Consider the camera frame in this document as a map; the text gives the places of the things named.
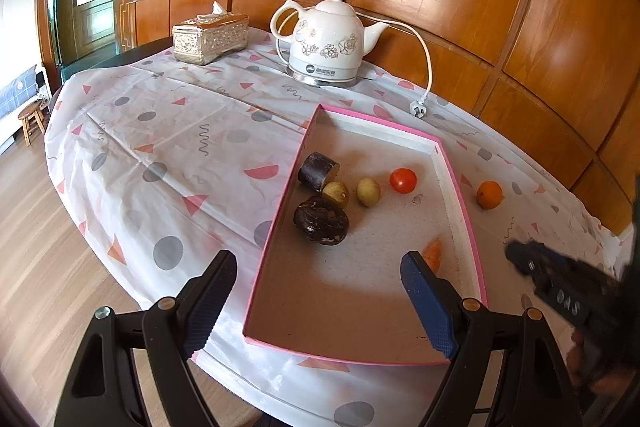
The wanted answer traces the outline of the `orange carrot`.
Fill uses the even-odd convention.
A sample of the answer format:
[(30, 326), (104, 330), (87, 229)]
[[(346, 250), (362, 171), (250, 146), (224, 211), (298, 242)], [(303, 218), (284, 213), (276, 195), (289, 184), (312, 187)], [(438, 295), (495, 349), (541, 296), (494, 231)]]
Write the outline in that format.
[(442, 263), (442, 242), (433, 239), (422, 251), (422, 259), (433, 273), (437, 273)]

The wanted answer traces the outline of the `large orange fruit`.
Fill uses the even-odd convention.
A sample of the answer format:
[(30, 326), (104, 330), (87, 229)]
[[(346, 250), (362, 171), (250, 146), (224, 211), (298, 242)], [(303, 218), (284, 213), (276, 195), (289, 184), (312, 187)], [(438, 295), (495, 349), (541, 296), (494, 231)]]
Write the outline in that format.
[(497, 208), (503, 201), (504, 195), (501, 185), (496, 181), (485, 181), (478, 186), (476, 201), (480, 208), (491, 210)]

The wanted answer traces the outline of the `dark brown lumpy fruit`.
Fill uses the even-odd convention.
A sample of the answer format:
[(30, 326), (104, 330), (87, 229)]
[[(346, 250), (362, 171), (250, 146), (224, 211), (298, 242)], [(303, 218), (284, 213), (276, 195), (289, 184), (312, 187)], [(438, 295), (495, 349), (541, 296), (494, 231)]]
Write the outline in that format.
[(344, 241), (349, 230), (346, 212), (321, 196), (311, 196), (295, 209), (293, 222), (307, 239), (334, 246)]

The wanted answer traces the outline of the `red tomato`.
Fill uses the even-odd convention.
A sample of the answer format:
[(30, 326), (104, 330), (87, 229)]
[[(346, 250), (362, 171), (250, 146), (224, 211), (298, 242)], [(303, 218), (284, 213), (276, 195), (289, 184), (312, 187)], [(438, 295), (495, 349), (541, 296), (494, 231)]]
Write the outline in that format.
[(390, 186), (400, 194), (410, 194), (418, 184), (418, 177), (409, 168), (397, 168), (390, 173)]

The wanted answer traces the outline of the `yellow-green round fruit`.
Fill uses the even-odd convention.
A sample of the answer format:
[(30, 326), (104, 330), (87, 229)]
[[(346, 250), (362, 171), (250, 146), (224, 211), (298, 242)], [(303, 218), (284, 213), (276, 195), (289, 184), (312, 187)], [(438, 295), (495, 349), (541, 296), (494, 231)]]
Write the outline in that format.
[(323, 187), (321, 196), (338, 208), (344, 209), (349, 202), (349, 189), (341, 181), (332, 181)]
[(370, 176), (362, 178), (358, 182), (356, 193), (360, 204), (367, 208), (378, 205), (381, 199), (381, 187), (378, 185), (378, 182), (370, 178)]

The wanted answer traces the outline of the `dark purple cylinder piece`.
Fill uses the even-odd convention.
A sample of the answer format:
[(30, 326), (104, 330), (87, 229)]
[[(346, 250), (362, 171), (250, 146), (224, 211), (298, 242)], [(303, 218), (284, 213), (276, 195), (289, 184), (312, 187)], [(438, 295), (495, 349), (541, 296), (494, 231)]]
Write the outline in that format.
[(340, 164), (319, 152), (310, 153), (297, 173), (297, 180), (315, 192), (322, 192), (326, 184), (332, 182), (340, 170)]

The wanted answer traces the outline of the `patterned white tablecloth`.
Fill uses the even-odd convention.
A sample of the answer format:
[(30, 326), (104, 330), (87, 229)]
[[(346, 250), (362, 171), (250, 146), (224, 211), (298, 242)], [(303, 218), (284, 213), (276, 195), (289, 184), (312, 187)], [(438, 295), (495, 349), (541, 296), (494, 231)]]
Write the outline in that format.
[[(238, 278), (196, 364), (255, 407), (294, 426), (412, 426), (446, 369), (336, 363), (258, 345), (248, 304), (285, 185), (316, 108), (403, 124), (442, 142), (480, 255), (486, 297), (518, 314), (530, 280), (504, 257), (531, 239), (611, 270), (623, 244), (536, 161), (463, 109), (366, 64), (352, 89), (311, 88), (284, 70), (270, 35), (202, 67), (170, 51), (68, 80), (46, 134), (49, 176), (89, 246), (142, 307), (173, 296), (221, 249)], [(480, 208), (478, 186), (504, 199)]]

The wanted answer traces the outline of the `pink-rimmed cardboard tray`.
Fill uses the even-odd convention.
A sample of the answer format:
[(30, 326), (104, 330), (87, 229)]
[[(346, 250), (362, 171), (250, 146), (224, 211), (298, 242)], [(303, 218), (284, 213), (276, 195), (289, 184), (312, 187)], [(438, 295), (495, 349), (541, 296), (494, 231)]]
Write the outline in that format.
[[(442, 364), (402, 286), (402, 256), (440, 239), (438, 275), (462, 296), (486, 297), (471, 220), (442, 142), (403, 124), (321, 104), (297, 159), (312, 152), (337, 161), (337, 178), (349, 188), (375, 179), (381, 199), (367, 208), (352, 198), (344, 241), (322, 246), (294, 225), (295, 208), (310, 192), (296, 176), (288, 179), (262, 251), (244, 337), (336, 363)], [(418, 177), (410, 194), (390, 186), (397, 168)]]

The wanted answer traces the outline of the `small wooden stool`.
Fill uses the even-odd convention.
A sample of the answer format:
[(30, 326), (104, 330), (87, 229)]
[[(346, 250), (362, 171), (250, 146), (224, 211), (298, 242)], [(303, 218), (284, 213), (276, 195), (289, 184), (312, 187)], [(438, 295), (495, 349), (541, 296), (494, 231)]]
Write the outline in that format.
[(35, 102), (27, 104), (17, 116), (21, 123), (24, 141), (27, 146), (32, 143), (32, 126), (36, 126), (41, 134), (46, 132), (43, 107), (43, 101), (36, 100)]

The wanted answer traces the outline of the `silver ornate tissue box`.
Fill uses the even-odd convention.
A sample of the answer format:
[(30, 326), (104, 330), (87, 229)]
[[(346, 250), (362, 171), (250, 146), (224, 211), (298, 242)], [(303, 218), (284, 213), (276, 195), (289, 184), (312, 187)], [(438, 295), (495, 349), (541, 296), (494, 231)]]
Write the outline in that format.
[(228, 12), (215, 1), (209, 13), (172, 26), (172, 53), (180, 62), (207, 65), (241, 51), (248, 43), (249, 21), (247, 15)]

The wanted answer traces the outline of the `white ceramic electric kettle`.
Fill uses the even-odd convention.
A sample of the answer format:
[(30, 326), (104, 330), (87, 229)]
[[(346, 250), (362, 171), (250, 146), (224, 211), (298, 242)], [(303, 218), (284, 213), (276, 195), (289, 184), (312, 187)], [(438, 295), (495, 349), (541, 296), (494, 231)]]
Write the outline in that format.
[[(288, 11), (297, 13), (297, 23), (292, 34), (285, 35), (278, 21)], [(363, 57), (373, 50), (387, 27), (382, 20), (363, 26), (346, 0), (323, 0), (308, 9), (288, 0), (270, 20), (270, 32), (277, 43), (288, 44), (284, 60), (288, 73), (311, 86), (354, 84)]]

